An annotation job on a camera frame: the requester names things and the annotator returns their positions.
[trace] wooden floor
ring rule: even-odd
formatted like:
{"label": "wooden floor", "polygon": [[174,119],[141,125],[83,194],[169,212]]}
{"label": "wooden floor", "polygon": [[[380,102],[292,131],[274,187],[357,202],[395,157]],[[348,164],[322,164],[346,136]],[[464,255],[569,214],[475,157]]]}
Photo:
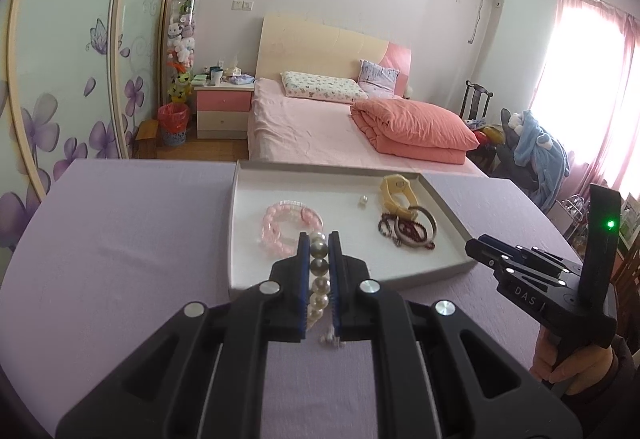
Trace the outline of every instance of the wooden floor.
{"label": "wooden floor", "polygon": [[196,131],[190,130],[184,145],[158,148],[158,159],[235,162],[249,159],[249,147],[246,139],[198,139]]}

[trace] yellow watch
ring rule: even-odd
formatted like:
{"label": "yellow watch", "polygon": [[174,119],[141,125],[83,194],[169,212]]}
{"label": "yellow watch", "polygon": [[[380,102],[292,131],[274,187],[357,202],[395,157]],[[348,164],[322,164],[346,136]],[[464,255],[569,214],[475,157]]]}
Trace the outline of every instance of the yellow watch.
{"label": "yellow watch", "polygon": [[417,211],[408,210],[393,198],[394,194],[402,194],[409,201],[409,206],[418,205],[418,199],[411,189],[411,184],[405,177],[400,174],[384,177],[382,184],[380,184],[380,191],[382,192],[385,210],[391,215],[399,216],[408,221],[413,221],[418,216]]}

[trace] drawer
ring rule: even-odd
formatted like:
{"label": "drawer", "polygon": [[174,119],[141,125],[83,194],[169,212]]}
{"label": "drawer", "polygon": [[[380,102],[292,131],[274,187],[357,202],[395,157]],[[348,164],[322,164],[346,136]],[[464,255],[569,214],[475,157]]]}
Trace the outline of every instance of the drawer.
{"label": "drawer", "polygon": [[203,112],[198,111],[198,131],[200,130],[241,130],[246,132],[248,112]]}
{"label": "drawer", "polygon": [[250,90],[199,90],[198,110],[217,112],[249,112]]}

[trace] sleeve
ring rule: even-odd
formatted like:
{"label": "sleeve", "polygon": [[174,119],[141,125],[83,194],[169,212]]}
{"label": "sleeve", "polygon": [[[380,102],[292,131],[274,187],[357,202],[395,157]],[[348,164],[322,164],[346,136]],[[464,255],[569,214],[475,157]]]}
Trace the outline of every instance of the sleeve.
{"label": "sleeve", "polygon": [[611,343],[614,356],[605,377],[593,387],[576,395],[564,396],[562,401],[578,417],[586,438],[612,413],[620,398],[631,390],[636,368],[625,341],[616,336]]}

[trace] white tray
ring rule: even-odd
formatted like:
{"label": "white tray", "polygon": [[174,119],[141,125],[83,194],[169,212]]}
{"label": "white tray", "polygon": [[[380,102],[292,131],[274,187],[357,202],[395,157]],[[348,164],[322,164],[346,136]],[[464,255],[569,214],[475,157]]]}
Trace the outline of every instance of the white tray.
{"label": "white tray", "polygon": [[[383,213],[380,183],[389,170],[338,168],[239,161],[236,165],[228,238],[229,292],[240,291],[269,278],[271,265],[279,258],[270,255],[260,242],[262,217],[268,206],[280,200],[298,200],[316,210],[324,232],[340,232],[342,252],[364,260],[371,278],[395,289],[449,278],[474,265],[465,253],[471,236],[433,187],[420,174],[402,172],[422,206],[438,223],[436,247],[396,247],[378,232]],[[366,208],[358,207],[362,195]],[[295,237],[301,229],[292,228]]]}

